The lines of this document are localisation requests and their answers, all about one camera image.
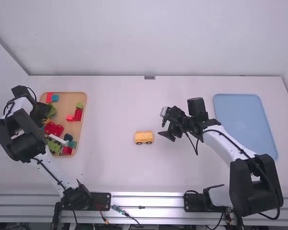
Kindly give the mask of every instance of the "metal frame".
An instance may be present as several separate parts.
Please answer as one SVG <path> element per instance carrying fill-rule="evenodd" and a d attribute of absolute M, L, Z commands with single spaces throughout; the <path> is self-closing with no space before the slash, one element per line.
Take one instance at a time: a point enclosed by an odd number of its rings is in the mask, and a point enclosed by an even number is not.
<path fill-rule="evenodd" d="M 217 224 L 220 213 L 186 213 L 183 193 L 112 192 L 111 204 L 125 209 L 141 224 Z M 54 206 L 60 196 L 56 194 L 0 194 L 0 222 L 51 222 Z M 274 210 L 265 212 L 275 215 Z M 134 221 L 114 210 L 103 212 L 110 223 L 134 224 Z M 78 222 L 103 223 L 97 211 L 76 211 Z M 288 194 L 278 220 L 268 220 L 260 215 L 243 218 L 245 225 L 288 226 Z M 74 223 L 71 211 L 63 211 L 60 222 Z"/>

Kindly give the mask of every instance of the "green toy block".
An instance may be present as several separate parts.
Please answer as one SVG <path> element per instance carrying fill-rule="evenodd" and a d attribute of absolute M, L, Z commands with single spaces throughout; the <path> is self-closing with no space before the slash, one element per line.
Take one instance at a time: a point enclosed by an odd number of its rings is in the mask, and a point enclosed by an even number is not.
<path fill-rule="evenodd" d="M 77 147 L 77 141 L 74 140 L 69 141 L 68 147 L 75 149 Z"/>
<path fill-rule="evenodd" d="M 49 103 L 48 105 L 51 106 L 51 110 L 50 110 L 50 112 L 47 114 L 47 118 L 51 118 L 51 117 L 53 117 L 55 114 L 57 114 L 57 110 L 56 110 L 56 108 L 55 108 L 51 103 Z"/>
<path fill-rule="evenodd" d="M 62 147 L 61 144 L 55 143 L 52 140 L 48 140 L 48 147 L 52 154 L 58 153 Z"/>
<path fill-rule="evenodd" d="M 76 104 L 76 108 L 77 108 L 77 109 L 83 109 L 82 103 L 81 103 L 81 102 L 78 102 L 78 103 Z"/>

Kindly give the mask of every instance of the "wooden tray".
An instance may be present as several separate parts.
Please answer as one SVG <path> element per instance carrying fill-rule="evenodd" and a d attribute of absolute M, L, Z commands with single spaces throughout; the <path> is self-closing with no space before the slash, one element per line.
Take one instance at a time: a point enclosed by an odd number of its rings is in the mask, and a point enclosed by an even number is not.
<path fill-rule="evenodd" d="M 46 103 L 46 97 L 47 93 L 45 92 L 41 95 L 39 101 L 42 103 Z M 59 95 L 59 101 L 58 102 L 52 102 L 52 105 L 57 110 L 57 117 L 50 119 L 50 122 L 55 123 L 56 125 L 61 125 L 64 127 L 64 131 L 60 138 L 64 139 L 64 135 L 66 133 L 73 136 L 73 140 L 77 141 L 77 148 L 72 149 L 71 155 L 64 155 L 60 156 L 59 154 L 54 154 L 55 157 L 71 157 L 76 154 L 78 146 L 79 146 L 79 140 L 80 140 L 80 131 L 81 126 L 83 122 L 84 117 L 84 110 L 85 110 L 85 104 L 86 104 L 86 94 L 84 92 L 53 92 L 53 94 Z M 76 110 L 76 104 L 78 102 L 81 102 L 83 105 L 83 113 L 81 121 L 75 121 L 75 122 L 68 122 L 66 120 L 67 115 L 74 115 Z"/>

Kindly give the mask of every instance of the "teal toy block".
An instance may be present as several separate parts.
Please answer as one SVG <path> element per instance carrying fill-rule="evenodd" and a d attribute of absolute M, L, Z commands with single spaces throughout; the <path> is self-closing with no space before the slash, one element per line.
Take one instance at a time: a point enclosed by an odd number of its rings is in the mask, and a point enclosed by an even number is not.
<path fill-rule="evenodd" d="M 74 140 L 69 141 L 68 147 L 73 148 L 73 149 L 77 148 L 77 141 L 74 141 Z"/>
<path fill-rule="evenodd" d="M 51 96 L 51 99 L 53 102 L 57 102 L 57 101 L 59 101 L 59 96 L 57 94 L 54 94 Z"/>

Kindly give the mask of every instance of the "building block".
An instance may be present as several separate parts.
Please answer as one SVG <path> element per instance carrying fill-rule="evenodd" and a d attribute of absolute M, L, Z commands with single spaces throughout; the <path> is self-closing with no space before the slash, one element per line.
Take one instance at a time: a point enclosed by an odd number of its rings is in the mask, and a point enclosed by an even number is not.
<path fill-rule="evenodd" d="M 64 136 L 64 140 L 69 140 L 69 141 L 72 141 L 72 139 L 73 139 L 73 137 L 72 137 L 72 135 L 70 135 L 70 134 L 65 134 L 65 136 Z"/>
<path fill-rule="evenodd" d="M 51 109 L 50 109 L 49 113 L 47 114 L 47 118 L 51 118 L 51 117 L 53 117 L 55 114 L 57 114 L 57 110 L 56 110 L 56 108 L 53 106 L 53 104 L 49 103 L 49 105 L 51 106 Z"/>
<path fill-rule="evenodd" d="M 72 154 L 72 148 L 64 146 L 62 153 L 63 153 L 63 155 L 71 155 Z"/>
<path fill-rule="evenodd" d="M 46 103 L 51 103 L 52 102 L 52 92 L 47 93 L 47 98 L 46 98 Z"/>
<path fill-rule="evenodd" d="M 55 136 L 55 135 L 53 135 L 53 134 L 50 134 L 49 135 L 49 138 L 51 138 L 52 140 L 56 140 L 56 141 L 58 141 L 59 143 L 61 143 L 62 145 L 64 145 L 64 146 L 66 146 L 67 145 L 67 140 L 62 140 L 61 138 L 59 138 L 59 137 L 57 137 L 57 136 Z"/>
<path fill-rule="evenodd" d="M 58 116 L 58 114 L 54 114 L 51 119 L 56 118 Z"/>
<path fill-rule="evenodd" d="M 53 94 L 53 95 L 51 96 L 51 100 L 52 100 L 53 102 L 59 101 L 59 95 Z"/>
<path fill-rule="evenodd" d="M 47 134 L 53 134 L 57 137 L 61 136 L 62 132 L 64 131 L 64 127 L 61 125 L 56 125 L 53 122 L 49 122 L 46 124 L 44 128 L 44 132 Z"/>
<path fill-rule="evenodd" d="M 66 116 L 66 120 L 69 122 L 74 122 L 74 117 L 72 115 Z"/>
<path fill-rule="evenodd" d="M 81 121 L 82 112 L 83 112 L 82 109 L 76 109 L 75 115 L 73 116 L 73 120 L 74 121 Z"/>
<path fill-rule="evenodd" d="M 70 147 L 70 148 L 75 149 L 75 148 L 77 148 L 77 141 L 71 140 L 70 142 L 68 142 L 67 146 Z"/>
<path fill-rule="evenodd" d="M 81 103 L 81 102 L 78 102 L 78 103 L 76 104 L 76 108 L 77 108 L 77 109 L 83 109 L 82 103 Z"/>

